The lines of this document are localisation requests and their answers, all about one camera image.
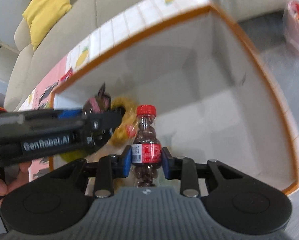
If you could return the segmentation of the dark plum candy bag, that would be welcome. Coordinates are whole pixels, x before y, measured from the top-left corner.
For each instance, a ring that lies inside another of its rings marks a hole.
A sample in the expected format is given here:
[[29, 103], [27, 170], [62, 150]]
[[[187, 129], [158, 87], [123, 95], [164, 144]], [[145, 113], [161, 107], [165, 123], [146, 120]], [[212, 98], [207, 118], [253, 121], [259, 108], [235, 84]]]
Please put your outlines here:
[[105, 91], [105, 82], [98, 90], [98, 93], [88, 98], [82, 108], [83, 115], [92, 113], [99, 114], [105, 113], [110, 110], [111, 96]]

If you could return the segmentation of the mixed chips clear bag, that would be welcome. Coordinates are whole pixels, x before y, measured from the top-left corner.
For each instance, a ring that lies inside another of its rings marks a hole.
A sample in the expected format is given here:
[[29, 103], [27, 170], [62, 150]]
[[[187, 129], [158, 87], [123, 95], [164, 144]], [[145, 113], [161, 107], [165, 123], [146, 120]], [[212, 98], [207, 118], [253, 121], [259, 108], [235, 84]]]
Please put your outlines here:
[[[102, 157], [105, 157], [107, 155], [111, 155], [111, 154], [121, 155], [125, 147], [127, 145], [130, 145], [133, 142], [133, 140], [134, 140], [133, 138], [129, 139], [122, 146], [113, 146], [108, 142], [100, 150], [86, 157], [86, 160], [89, 163], [93, 163], [93, 162], [98, 162]], [[114, 182], [114, 192], [116, 193], [118, 189], [121, 187], [134, 186], [135, 177], [133, 172], [130, 171], [129, 176], [127, 178], [117, 178], [114, 179], [113, 182]], [[85, 194], [87, 196], [92, 196], [92, 192], [94, 190], [94, 183], [95, 183], [95, 178], [90, 178], [85, 191]]]

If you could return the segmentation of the red small snack packet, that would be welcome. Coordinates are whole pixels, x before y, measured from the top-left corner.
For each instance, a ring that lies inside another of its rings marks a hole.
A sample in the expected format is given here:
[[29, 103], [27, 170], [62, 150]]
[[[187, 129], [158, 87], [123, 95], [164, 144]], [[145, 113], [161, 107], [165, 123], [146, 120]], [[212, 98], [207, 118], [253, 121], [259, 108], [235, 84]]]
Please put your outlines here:
[[73, 75], [73, 69], [70, 68], [61, 78], [60, 83], [64, 83], [66, 80], [68, 80]]

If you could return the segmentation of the orange cardboard box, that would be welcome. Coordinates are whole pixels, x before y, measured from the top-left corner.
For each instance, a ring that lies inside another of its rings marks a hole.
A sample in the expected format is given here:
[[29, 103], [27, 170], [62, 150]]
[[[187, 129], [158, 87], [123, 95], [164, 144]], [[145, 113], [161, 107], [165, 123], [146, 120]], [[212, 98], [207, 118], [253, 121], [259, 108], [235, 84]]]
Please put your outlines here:
[[52, 93], [76, 108], [101, 85], [157, 110], [174, 155], [222, 161], [290, 195], [299, 130], [284, 93], [236, 22], [212, 4], [156, 22], [98, 55]]

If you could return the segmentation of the yellow cushion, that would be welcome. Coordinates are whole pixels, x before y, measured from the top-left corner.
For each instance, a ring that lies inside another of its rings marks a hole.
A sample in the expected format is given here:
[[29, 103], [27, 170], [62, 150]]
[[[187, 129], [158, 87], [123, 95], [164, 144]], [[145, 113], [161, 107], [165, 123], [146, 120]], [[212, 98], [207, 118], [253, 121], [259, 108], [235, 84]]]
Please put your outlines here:
[[70, 0], [32, 0], [22, 16], [30, 29], [36, 50], [52, 27], [71, 10]]

